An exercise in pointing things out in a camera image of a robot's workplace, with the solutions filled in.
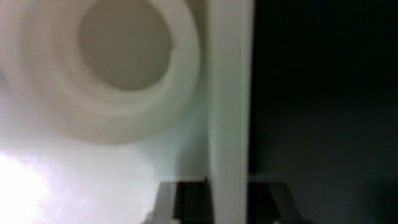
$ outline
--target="white ceramic surface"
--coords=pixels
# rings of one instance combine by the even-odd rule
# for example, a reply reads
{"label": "white ceramic surface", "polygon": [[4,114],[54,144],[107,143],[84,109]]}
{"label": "white ceramic surface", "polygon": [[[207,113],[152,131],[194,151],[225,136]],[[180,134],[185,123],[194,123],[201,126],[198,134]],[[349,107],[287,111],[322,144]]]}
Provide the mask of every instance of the white ceramic surface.
{"label": "white ceramic surface", "polygon": [[171,31],[169,69],[148,88],[114,88],[93,74],[79,46],[79,28],[97,2],[2,1],[0,62],[33,113],[68,135],[118,144],[148,137],[182,114],[198,82],[200,38],[185,1],[148,0]]}

